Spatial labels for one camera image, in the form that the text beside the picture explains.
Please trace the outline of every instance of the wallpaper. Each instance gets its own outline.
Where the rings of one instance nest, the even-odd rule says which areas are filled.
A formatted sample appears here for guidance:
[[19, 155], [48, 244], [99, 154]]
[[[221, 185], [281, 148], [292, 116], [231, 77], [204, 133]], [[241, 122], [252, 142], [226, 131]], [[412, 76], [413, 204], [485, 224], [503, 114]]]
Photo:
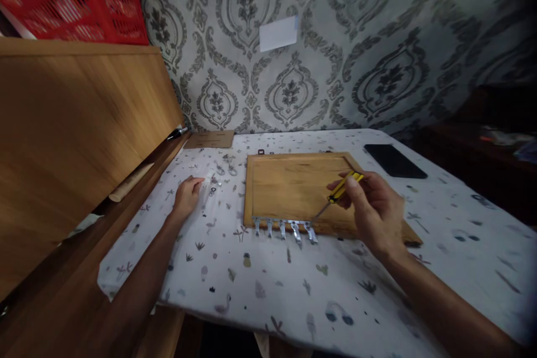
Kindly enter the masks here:
[[[481, 83], [529, 80], [523, 0], [140, 0], [195, 131], [382, 129], [446, 118]], [[259, 27], [298, 15], [294, 45]]]

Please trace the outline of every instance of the wooden tray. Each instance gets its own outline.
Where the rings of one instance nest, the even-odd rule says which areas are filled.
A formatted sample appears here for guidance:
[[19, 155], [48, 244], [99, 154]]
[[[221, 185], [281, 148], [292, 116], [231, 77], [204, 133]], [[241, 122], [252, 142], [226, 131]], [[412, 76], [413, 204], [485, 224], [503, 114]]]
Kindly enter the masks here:
[[[339, 179], [338, 173], [362, 168], [349, 153], [273, 154], [248, 156], [244, 226], [254, 227], [253, 216], [310, 221], [326, 204], [326, 184]], [[264, 220], [261, 228], [267, 228]], [[273, 223], [273, 230], [279, 227]], [[315, 233], [346, 239], [360, 235], [354, 223], [354, 209], [330, 206], [314, 225]], [[409, 246], [423, 244], [403, 220], [403, 240]]]

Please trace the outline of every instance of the patterned tablecloth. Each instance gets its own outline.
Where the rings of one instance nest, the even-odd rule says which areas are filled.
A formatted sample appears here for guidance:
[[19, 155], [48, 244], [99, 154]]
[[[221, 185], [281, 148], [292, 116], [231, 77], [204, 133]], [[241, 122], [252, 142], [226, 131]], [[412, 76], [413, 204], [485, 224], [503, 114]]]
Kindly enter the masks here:
[[[428, 179], [388, 176], [365, 144], [393, 144]], [[98, 284], [113, 298], [171, 211], [189, 175], [225, 168], [222, 187], [201, 190], [177, 238], [161, 302], [215, 321], [269, 331], [304, 346], [362, 357], [443, 356], [404, 294], [360, 241], [318, 236], [302, 250], [241, 226], [246, 158], [265, 153], [348, 151], [405, 199], [405, 218], [423, 239], [411, 252], [516, 341], [528, 340], [537, 235], [461, 180], [381, 131], [370, 129], [236, 135], [231, 149], [180, 150], [127, 230], [101, 262]], [[223, 157], [237, 171], [230, 175]]]

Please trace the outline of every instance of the hand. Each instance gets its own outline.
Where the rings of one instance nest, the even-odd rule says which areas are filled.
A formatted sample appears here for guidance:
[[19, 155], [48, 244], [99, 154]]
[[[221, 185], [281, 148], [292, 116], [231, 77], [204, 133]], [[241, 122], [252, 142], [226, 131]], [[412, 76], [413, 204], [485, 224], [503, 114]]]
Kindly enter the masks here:
[[201, 183], [204, 180], [204, 178], [189, 176], [179, 185], [175, 193], [175, 204], [172, 210], [172, 214], [178, 219], [184, 221], [194, 211], [200, 195]]
[[[345, 182], [345, 195], [338, 204], [348, 209], [354, 205], [354, 220], [360, 239], [373, 255], [383, 260], [406, 256], [401, 237], [404, 200], [376, 172], [363, 172], [360, 182], [352, 177]], [[347, 172], [340, 173], [345, 177]], [[340, 181], [326, 187], [333, 190]]]

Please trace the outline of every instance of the gray patterned wallpaper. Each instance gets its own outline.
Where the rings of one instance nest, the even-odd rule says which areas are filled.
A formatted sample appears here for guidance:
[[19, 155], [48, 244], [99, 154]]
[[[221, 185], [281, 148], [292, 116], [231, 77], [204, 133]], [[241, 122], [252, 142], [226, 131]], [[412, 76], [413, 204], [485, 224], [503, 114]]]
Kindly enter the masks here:
[[[530, 79], [522, 0], [140, 0], [194, 130], [370, 127], [405, 136], [476, 85]], [[259, 51], [259, 26], [299, 16]]]

